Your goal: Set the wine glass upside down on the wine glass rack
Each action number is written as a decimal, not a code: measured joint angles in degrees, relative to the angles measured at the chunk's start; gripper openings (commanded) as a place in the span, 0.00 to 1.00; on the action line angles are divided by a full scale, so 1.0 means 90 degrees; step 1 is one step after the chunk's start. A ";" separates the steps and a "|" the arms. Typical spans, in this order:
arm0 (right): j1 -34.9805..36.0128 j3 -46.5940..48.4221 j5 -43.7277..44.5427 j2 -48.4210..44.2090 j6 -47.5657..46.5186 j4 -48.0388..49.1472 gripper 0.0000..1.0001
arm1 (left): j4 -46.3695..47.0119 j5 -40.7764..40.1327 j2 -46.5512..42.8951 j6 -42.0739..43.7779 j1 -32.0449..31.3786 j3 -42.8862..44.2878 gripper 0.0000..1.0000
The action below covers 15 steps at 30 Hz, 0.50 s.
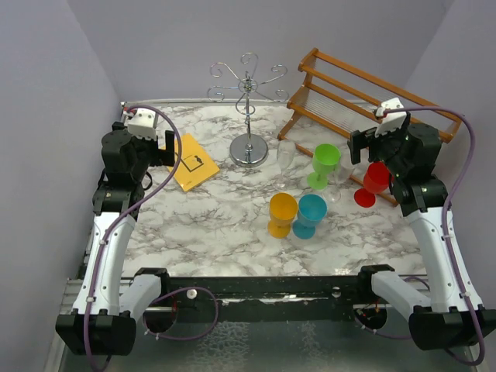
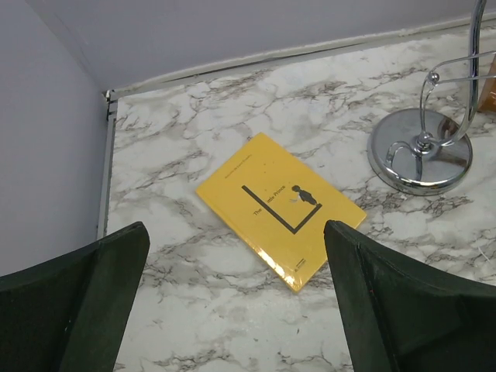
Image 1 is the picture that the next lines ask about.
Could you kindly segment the clear wine glass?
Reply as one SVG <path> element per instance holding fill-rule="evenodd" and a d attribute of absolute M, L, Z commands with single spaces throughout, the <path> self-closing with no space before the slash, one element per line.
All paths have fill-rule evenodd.
<path fill-rule="evenodd" d="M 328 203 L 337 203 L 341 199 L 340 187 L 348 181 L 354 169 L 355 166 L 351 163 L 350 157 L 342 155 L 336 169 L 329 177 L 327 188 L 322 194 Z"/>
<path fill-rule="evenodd" d="M 295 157 L 296 146 L 295 143 L 289 139 L 283 139 L 279 142 L 277 148 L 277 164 L 280 168 L 281 175 L 279 181 L 284 182 L 285 172 L 291 166 Z"/>

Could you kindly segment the green plastic wine glass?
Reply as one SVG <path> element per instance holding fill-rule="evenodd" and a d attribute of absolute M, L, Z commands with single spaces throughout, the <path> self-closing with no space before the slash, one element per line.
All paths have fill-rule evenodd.
<path fill-rule="evenodd" d="M 308 186 L 323 190 L 328 184 L 328 176 L 339 164 L 341 153 L 337 146 L 329 143 L 319 144 L 312 157 L 313 172 L 307 176 Z"/>

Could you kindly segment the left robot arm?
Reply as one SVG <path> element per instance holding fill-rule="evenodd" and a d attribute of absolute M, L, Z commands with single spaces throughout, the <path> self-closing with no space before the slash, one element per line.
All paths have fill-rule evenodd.
<path fill-rule="evenodd" d="M 170 299 L 164 269 L 141 270 L 127 289 L 121 288 L 121 276 L 140 206 L 148 198 L 143 179 L 149 167 L 175 166 L 177 135 L 175 129 L 166 131 L 165 147 L 160 148 L 157 135 L 138 137 L 115 122 L 102 138 L 104 169 L 92 198 L 88 264 L 71 311 L 56 321 L 57 334 L 76 355 L 128 355 L 148 305 Z"/>

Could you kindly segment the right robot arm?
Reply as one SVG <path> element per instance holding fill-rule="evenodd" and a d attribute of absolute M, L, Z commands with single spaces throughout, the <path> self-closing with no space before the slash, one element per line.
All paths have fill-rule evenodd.
<path fill-rule="evenodd" d="M 436 128 L 404 124 L 377 135 L 375 128 L 354 131 L 348 146 L 353 164 L 368 149 L 371 163 L 386 166 L 386 185 L 401 207 L 421 249 L 429 295 L 406 283 L 387 264 L 361 268 L 357 297 L 366 303 L 378 298 L 392 305 L 407 321 L 421 350 L 447 350 L 481 344 L 495 327 L 495 312 L 486 309 L 470 282 L 455 232 L 453 214 L 445 210 L 446 186 L 433 175 L 442 140 Z"/>

